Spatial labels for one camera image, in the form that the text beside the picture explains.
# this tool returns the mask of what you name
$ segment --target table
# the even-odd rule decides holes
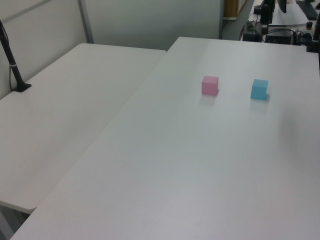
[[[12,240],[317,239],[319,119],[317,54],[180,37]]]
[[[252,5],[252,8],[251,8],[251,11],[250,11],[250,14],[249,14],[249,18],[248,18],[248,21],[256,21],[257,20],[257,15],[253,14],[254,13],[254,7],[257,6],[257,5],[260,5],[262,3],[263,0],[254,0],[253,2],[253,5]],[[292,0],[293,2],[290,3],[290,4],[296,4],[296,1],[295,0]],[[315,0],[314,2],[311,2],[312,6],[316,7],[317,4],[320,3],[319,0]],[[310,22],[313,22],[313,25],[312,25],[312,28],[314,29],[315,28],[315,24],[316,24],[316,20],[310,20]],[[294,29],[298,29],[304,33],[313,33],[313,31],[309,31],[309,30],[306,30],[306,24],[301,24],[301,25],[295,25],[294,26]]]
[[[31,213],[166,52],[80,44],[0,101],[0,204]]]

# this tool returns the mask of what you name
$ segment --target black mount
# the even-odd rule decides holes
[[[5,33],[5,28],[4,28],[1,20],[0,20],[0,41],[1,41],[2,47],[4,49],[6,58],[9,61],[10,68],[12,69],[13,75],[16,80],[16,88],[13,89],[13,91],[22,93],[25,90],[27,90],[28,88],[30,88],[31,84],[25,83],[21,78],[21,75],[20,75],[19,69],[17,67],[15,58],[14,58],[14,56],[11,52],[10,46],[9,46],[9,41],[8,41],[6,33]]]

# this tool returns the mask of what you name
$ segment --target white desk in background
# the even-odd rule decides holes
[[[258,6],[258,5],[261,5],[263,0],[254,0],[253,2],[253,5],[252,5],[252,8],[251,8],[251,11],[250,11],[250,14],[249,14],[249,18],[248,18],[248,21],[256,21],[257,20],[257,15],[253,14],[254,13],[254,7],[255,6]],[[311,5],[316,7],[317,4],[320,3],[319,0],[316,0],[314,2],[311,2]],[[291,4],[295,4],[296,5],[296,1],[293,0],[292,3],[289,3],[287,4],[288,5],[291,5]],[[307,22],[313,22],[313,25],[312,25],[312,28],[315,27],[315,24],[316,24],[316,20],[306,20],[306,22],[304,24],[300,24],[300,25],[292,25],[292,26],[286,26],[286,28],[289,28],[289,27],[293,27],[295,29],[299,29],[300,31],[302,32],[306,32],[306,24]]]
[[[165,53],[80,44],[1,99],[0,205],[31,213]]]
[[[319,119],[318,54],[179,38],[12,240],[318,239]]]

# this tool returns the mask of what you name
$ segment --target monitor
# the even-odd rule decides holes
[[[278,5],[282,12],[287,12],[287,0],[278,0]]]

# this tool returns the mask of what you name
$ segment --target floor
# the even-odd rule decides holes
[[[248,20],[252,5],[254,0],[247,0],[243,9],[241,10],[237,19],[234,20],[224,20],[223,21],[223,30],[222,30],[222,39],[224,40],[239,40],[239,35],[242,27]]]

